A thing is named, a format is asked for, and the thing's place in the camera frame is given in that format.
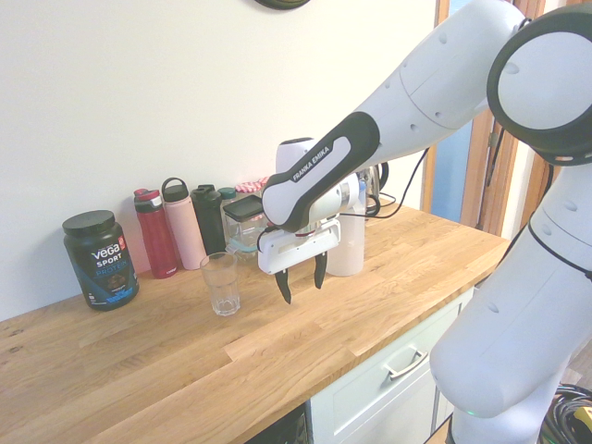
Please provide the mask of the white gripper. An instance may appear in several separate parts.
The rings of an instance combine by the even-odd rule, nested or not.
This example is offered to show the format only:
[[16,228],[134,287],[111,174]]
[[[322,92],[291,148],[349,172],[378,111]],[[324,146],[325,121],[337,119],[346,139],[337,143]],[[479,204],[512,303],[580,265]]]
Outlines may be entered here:
[[276,230],[260,239],[258,266],[274,275],[277,287],[287,304],[291,304],[288,268],[314,257],[314,285],[321,289],[327,270],[327,251],[339,245],[340,223],[337,219],[324,222],[312,234],[299,237],[295,233]]

